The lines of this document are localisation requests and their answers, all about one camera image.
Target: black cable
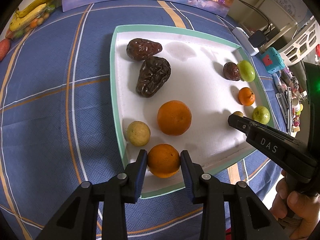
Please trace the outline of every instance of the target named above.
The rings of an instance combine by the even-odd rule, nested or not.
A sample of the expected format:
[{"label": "black cable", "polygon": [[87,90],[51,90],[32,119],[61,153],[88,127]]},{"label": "black cable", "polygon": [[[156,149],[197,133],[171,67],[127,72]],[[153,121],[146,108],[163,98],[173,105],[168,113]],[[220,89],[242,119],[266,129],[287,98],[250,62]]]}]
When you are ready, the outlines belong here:
[{"label": "black cable", "polygon": [[271,32],[271,24],[270,24],[270,20],[268,19],[268,17],[267,17],[262,11],[260,11],[258,8],[255,8],[253,5],[247,3],[247,2],[245,2],[245,1],[243,1],[243,0],[238,0],[238,1],[241,2],[241,3],[243,3],[244,5],[248,6],[249,8],[255,10],[258,14],[260,14],[260,16],[261,16],[262,18],[265,19],[265,21],[268,23],[268,25],[267,25],[266,28],[263,29],[262,32],[263,32],[265,35],[268,35],[268,34]]}]

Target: power strip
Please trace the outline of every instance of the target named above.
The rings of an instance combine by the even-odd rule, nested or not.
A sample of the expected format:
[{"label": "power strip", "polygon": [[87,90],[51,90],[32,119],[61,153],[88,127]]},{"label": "power strip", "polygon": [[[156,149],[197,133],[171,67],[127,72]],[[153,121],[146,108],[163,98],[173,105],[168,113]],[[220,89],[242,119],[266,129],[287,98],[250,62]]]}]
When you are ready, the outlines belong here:
[{"label": "power strip", "polygon": [[236,27],[233,29],[232,33],[234,34],[234,36],[237,37],[242,47],[244,47],[251,56],[254,56],[257,53],[259,53],[259,50],[251,45],[251,43],[248,40],[249,36],[245,33],[243,29]]}]

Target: blue tablecloth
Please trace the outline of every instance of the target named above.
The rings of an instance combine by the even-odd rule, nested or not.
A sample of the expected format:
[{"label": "blue tablecloth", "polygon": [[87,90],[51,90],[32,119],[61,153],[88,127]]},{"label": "blue tablecloth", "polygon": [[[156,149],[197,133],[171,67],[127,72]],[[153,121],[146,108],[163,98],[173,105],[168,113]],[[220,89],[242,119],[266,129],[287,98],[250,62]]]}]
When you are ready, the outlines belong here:
[{"label": "blue tablecloth", "polygon": [[[230,17],[156,0],[116,0],[62,13],[12,45],[0,63],[0,210],[19,239],[35,239],[81,181],[107,181],[123,171],[112,116],[109,50],[117,25],[157,24],[209,33],[238,43]],[[258,57],[251,58],[284,130],[275,87]],[[240,178],[263,199],[280,168],[256,151],[238,164]],[[216,175],[229,182],[227,170]],[[185,190],[127,204],[128,236],[198,239],[202,205]],[[226,210],[227,226],[229,225]],[[101,230],[97,227],[97,239]]]}]

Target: banana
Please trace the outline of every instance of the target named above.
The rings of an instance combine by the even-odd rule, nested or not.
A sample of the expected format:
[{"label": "banana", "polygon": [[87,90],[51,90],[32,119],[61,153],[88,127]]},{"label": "banana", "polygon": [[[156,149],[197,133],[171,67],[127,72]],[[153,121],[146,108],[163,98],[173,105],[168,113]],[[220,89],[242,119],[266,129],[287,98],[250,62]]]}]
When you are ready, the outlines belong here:
[{"label": "banana", "polygon": [[43,13],[47,7],[47,4],[41,4],[35,9],[33,9],[30,13],[27,14],[27,16],[23,18],[18,17],[18,13],[16,12],[13,15],[13,18],[9,24],[10,31],[14,32],[16,30],[22,29],[26,27],[34,18],[36,18],[39,14]]},{"label": "banana", "polygon": [[27,14],[30,13],[33,9],[35,9],[39,5],[44,4],[48,1],[50,1],[50,0],[34,0],[24,10],[17,11],[17,15],[19,18],[23,18],[23,17],[27,16]]}]

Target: human hand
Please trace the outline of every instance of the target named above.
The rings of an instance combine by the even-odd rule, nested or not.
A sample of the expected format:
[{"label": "human hand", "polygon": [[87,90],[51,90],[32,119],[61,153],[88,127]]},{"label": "human hand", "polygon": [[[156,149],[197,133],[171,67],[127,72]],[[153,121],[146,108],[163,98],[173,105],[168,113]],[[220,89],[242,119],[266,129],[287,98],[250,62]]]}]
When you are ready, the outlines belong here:
[{"label": "human hand", "polygon": [[[285,177],[286,171],[282,170],[281,174]],[[290,239],[302,239],[310,236],[319,221],[320,197],[308,197],[297,191],[289,192],[285,178],[281,179],[276,185],[277,195],[272,203],[270,212],[278,220],[287,216],[287,207],[282,201],[287,199],[288,207],[299,217],[302,222],[299,227],[290,235]]]}]

